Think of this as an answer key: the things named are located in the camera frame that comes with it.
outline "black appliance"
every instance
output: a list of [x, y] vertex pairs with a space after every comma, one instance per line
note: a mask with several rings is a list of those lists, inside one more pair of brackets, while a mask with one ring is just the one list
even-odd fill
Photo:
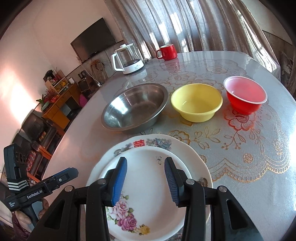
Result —
[[101, 18], [74, 39], [71, 46], [81, 62], [84, 62], [115, 43], [105, 20]]

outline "white plate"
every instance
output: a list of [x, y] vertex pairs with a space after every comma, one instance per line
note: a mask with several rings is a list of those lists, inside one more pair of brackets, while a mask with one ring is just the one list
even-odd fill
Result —
[[109, 232], [122, 241], [163, 241], [184, 225], [186, 208], [172, 201], [165, 177], [164, 161], [170, 156], [176, 167], [191, 175], [185, 164], [173, 153], [153, 146], [132, 148], [121, 153], [105, 167], [100, 175], [114, 169], [121, 156], [128, 161], [128, 170], [120, 201], [107, 208]]
[[[178, 156], [182, 160], [182, 162], [186, 165], [186, 167], [190, 171], [192, 179], [199, 180], [203, 182], [205, 186], [213, 188], [213, 182], [212, 182], [210, 172], [206, 164], [195, 152], [195, 150], [189, 145], [185, 144], [184, 142], [181, 142], [171, 136], [167, 136], [163, 134], [135, 136], [110, 148], [102, 156], [101, 160], [94, 166], [89, 176], [89, 179], [87, 181], [87, 185], [90, 185], [94, 181], [99, 179], [103, 169], [109, 164], [109, 162], [114, 157], [118, 156], [119, 154], [129, 149], [138, 148], [141, 146], [156, 146], [156, 147], [160, 147], [170, 151], [171, 153]], [[209, 220], [209, 217], [210, 217], [210, 207], [207, 206], [206, 221]]]

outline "red bowl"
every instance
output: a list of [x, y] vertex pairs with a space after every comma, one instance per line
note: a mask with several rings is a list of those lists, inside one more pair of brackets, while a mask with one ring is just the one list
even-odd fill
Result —
[[233, 109], [244, 115], [257, 111], [267, 101], [263, 87], [246, 77], [228, 77], [224, 80], [224, 87]]

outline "white kettle base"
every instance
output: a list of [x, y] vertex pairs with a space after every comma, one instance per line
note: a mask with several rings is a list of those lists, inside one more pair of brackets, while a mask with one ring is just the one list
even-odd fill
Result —
[[143, 61], [140, 60], [140, 61], [138, 61], [138, 62], [136, 62], [136, 63], [134, 63], [134, 64], [132, 64], [130, 66], [124, 67], [123, 73], [124, 74], [130, 74], [132, 72], [135, 72], [135, 71], [139, 70], [143, 66], [144, 66]]

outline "wall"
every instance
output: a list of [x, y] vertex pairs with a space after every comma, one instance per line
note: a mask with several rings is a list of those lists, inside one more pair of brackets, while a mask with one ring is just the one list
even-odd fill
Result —
[[292, 41], [278, 21], [274, 14], [265, 7], [259, 0], [242, 0], [247, 6], [253, 17], [257, 21], [260, 28], [268, 33], [271, 33], [286, 42], [292, 44]]
[[[40, 7], [40, 2], [30, 3], [0, 40], [0, 171], [4, 166], [3, 148], [11, 144], [26, 116], [36, 107], [35, 100], [46, 89], [43, 76], [52, 68], [31, 27]], [[10, 215], [0, 202], [0, 219], [7, 223]]]
[[265, 37], [267, 38], [274, 54], [281, 66], [281, 52], [284, 52], [289, 58], [293, 59], [294, 47], [288, 42], [282, 40], [281, 38], [263, 31]]
[[70, 43], [102, 17], [115, 40], [121, 41], [120, 30], [104, 0], [47, 0], [33, 29], [50, 63], [67, 75], [79, 65]]

